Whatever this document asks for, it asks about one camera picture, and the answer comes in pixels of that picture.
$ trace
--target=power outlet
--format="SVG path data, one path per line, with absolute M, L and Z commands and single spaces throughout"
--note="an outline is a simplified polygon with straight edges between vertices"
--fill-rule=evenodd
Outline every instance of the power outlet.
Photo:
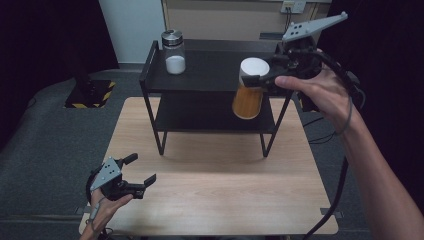
M 287 8 L 290 8 L 291 13 L 303 13 L 306 6 L 306 0 L 284 1 L 281 7 L 281 13 L 289 13 Z
M 287 11 L 288 8 L 293 12 L 294 1 L 284 1 L 283 6 L 281 6 L 281 13 L 289 13 L 289 11 Z

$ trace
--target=handheld controller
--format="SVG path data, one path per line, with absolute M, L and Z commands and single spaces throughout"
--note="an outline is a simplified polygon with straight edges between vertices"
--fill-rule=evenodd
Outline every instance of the handheld controller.
M 342 12 L 338 16 L 308 21 L 291 23 L 283 36 L 282 42 L 277 44 L 274 55 L 264 59 L 270 66 L 270 71 L 264 76 L 244 76 L 242 81 L 246 87 L 262 87 L 270 94 L 279 95 L 285 90 L 274 83 L 278 76 L 294 76 L 300 79 L 311 79 L 322 70 L 324 63 L 342 81 L 342 84 L 352 97 L 353 103 L 360 107 L 364 101 L 364 93 L 359 89 L 359 80 L 356 76 L 345 71 L 329 55 L 317 50 L 312 34 L 328 28 L 347 19 L 347 14 Z M 313 104 L 312 101 L 301 95 L 302 100 Z
M 138 158 L 136 153 L 124 159 L 115 160 L 109 157 L 101 166 L 91 172 L 86 184 L 87 200 L 91 202 L 91 192 L 100 188 L 103 195 L 109 200 L 117 200 L 127 194 L 134 199 L 143 199 L 146 189 L 156 181 L 156 174 L 147 178 L 143 184 L 128 183 L 122 180 L 122 167 Z

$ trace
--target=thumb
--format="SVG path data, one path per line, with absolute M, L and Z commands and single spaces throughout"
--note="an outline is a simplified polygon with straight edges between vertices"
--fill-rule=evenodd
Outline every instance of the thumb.
M 295 91 L 302 91 L 304 88 L 302 80 L 291 76 L 278 76 L 275 78 L 275 85 Z
M 118 200 L 115 201 L 116 208 L 120 208 L 120 207 L 126 205 L 127 203 L 129 203 L 131 201 L 131 199 L 133 199 L 133 195 L 132 194 L 128 194 L 128 195 L 125 195 L 125 196 L 121 197 L 120 199 L 118 199 Z

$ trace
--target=lower shelf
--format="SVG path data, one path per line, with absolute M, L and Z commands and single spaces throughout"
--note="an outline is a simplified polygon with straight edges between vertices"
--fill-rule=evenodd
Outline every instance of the lower shelf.
M 269 98 L 264 95 L 261 112 L 251 120 L 232 111 L 234 93 L 163 93 L 156 127 L 163 132 L 264 133 L 275 131 Z

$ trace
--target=human hand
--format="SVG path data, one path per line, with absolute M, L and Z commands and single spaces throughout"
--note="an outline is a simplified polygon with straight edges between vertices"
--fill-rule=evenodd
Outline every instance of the human hand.
M 329 119 L 336 132 L 343 129 L 349 115 L 349 95 L 337 75 L 323 65 L 321 72 L 314 78 L 301 80 L 292 76 L 279 76 L 275 84 L 285 89 L 302 91 Z
M 97 203 L 100 204 L 100 208 L 98 209 L 97 215 L 95 216 L 93 222 L 87 224 L 80 240 L 97 239 L 97 235 L 106 228 L 107 223 L 112 219 L 116 211 L 118 211 L 120 207 L 130 202 L 131 199 L 133 199 L 133 195 L 128 194 L 116 201 L 110 201 L 104 197 L 100 189 L 94 190 L 91 195 L 91 210 L 94 210 Z

